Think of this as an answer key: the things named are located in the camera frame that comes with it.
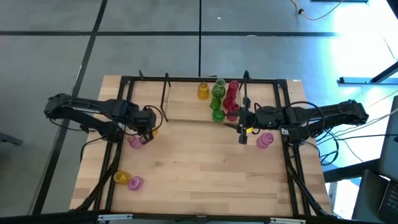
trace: wooden board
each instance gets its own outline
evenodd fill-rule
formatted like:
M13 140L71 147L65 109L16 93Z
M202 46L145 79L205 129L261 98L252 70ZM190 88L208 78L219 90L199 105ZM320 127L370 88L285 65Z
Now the wooden board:
M105 76L99 99L115 98L119 81L120 76ZM301 82L289 80L288 86L292 101L305 100ZM132 101L141 107L159 107L162 88L162 82L136 81ZM249 84L248 96L252 103L275 105L271 85ZM155 139L142 149L124 144L119 168L141 176L144 185L137 192L116 185L112 211L292 216L280 133L271 132L274 142L267 149L258 149L257 136L249 135L248 144L241 145L236 131L221 124L164 123ZM97 137L92 133L88 140ZM98 182L105 145L97 142L86 147L70 208L79 206ZM308 189L331 213L317 150L302 146L300 153ZM303 213L299 189L295 189Z
M198 98L199 84L199 82L173 82L169 90L169 96L166 99L168 105L166 116L168 119L213 122L211 118L213 110L210 108L210 103L213 99L211 89L215 83L207 83L210 90L210 96L207 100L200 100ZM221 99L221 109L227 113L228 110L223 106L224 99L225 96ZM235 102L241 106L241 95L238 93L236 94ZM226 117L224 118L224 122L231 123Z

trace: floor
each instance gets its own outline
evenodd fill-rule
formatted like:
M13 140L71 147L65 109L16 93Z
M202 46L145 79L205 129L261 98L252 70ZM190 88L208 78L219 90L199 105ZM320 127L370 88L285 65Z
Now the floor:
M92 31L102 0L2 0L0 31ZM297 1L317 17L335 2ZM310 36L97 36L79 97L96 99L103 75L302 80L317 105L362 102L371 118L389 113L396 86L343 86L339 77L373 77L398 59L396 26L384 0L343 3L319 21L297 16L289 0L201 0L202 31L303 32ZM199 0L108 0L99 31L199 31ZM0 144L0 217L30 213L58 128L43 114L47 98L71 93L89 36L0 35L0 131L24 140ZM356 134L385 132L386 120ZM67 132L44 213L68 210L86 134ZM364 161L375 159L382 138L350 140ZM322 153L335 143L320 145ZM344 144L332 166L360 161Z

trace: green bottle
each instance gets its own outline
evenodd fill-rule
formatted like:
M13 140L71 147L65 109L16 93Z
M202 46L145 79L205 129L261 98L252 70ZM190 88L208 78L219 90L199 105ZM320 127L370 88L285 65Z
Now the green bottle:
M210 103L210 108L213 110L218 110L221 106L221 100L217 97L213 97Z
M223 110L214 110L211 115L213 121L216 123L222 123L224 121L225 113Z
M225 96L225 80L223 80L222 78L217 79L215 85L213 86L213 89L211 90L211 94L213 94L214 97L217 97L219 99L224 97Z

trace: wooden tabletop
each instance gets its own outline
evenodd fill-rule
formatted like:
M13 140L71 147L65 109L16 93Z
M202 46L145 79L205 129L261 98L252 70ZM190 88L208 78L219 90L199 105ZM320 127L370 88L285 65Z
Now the wooden tabletop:
M120 78L106 75L98 99L116 98ZM171 85L171 88L179 86L183 90L186 83L172 82ZM288 80L288 88L291 102L305 100L300 80ZM132 102L140 108L144 105L160 107L162 89L163 82L135 81ZM168 95L169 89L166 94L166 114L170 110L175 115L178 108L167 107L178 104ZM196 95L196 91L180 94ZM280 95L284 104L282 89ZM248 97L252 104L275 106L270 84L248 84ZM256 138L259 135L249 134L248 144L242 145L238 144L238 134L231 128L209 121L176 118L164 122L155 139L141 149L132 149L125 139L119 169L142 177L144 185L135 192L126 185L116 184L111 210L292 216L280 132L271 133L274 142L267 149L258 149ZM97 133L90 133L88 141L98 137ZM79 206L98 183L105 147L104 141L86 146L70 208ZM304 145L300 153L308 189L322 208L331 213L317 150ZM297 186L295 189L299 211L303 213L300 191ZM104 188L104 192L107 191L108 185ZM105 200L106 194L103 194L100 208L104 207Z

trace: gray floor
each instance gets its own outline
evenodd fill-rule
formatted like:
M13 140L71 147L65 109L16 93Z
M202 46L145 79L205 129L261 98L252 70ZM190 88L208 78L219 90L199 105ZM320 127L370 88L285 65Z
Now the gray floor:
M313 17L335 3L298 3ZM0 30L92 30L100 0L3 0ZM310 22L295 15L289 0L203 0L203 31L349 32L342 37L202 37L201 74L303 80L308 101L318 105L354 98L366 106L395 87L339 86L338 77L372 77L396 60L393 43L370 35L373 9L344 3L325 19ZM197 31L197 0L109 0L101 31ZM37 190L58 128L45 119L49 96L70 93L88 37L0 36L0 131L24 140L21 147L0 144L0 217L24 215ZM80 97L97 98L103 75L173 77L198 74L198 37L97 37ZM377 118L389 111L388 98L367 109ZM387 109L380 110L381 105ZM385 124L373 130L385 131ZM69 131L62 149L44 212L68 210L79 167L84 133ZM322 152L334 143L321 146ZM377 157L380 139L351 148L364 160ZM341 144L336 166L359 161Z

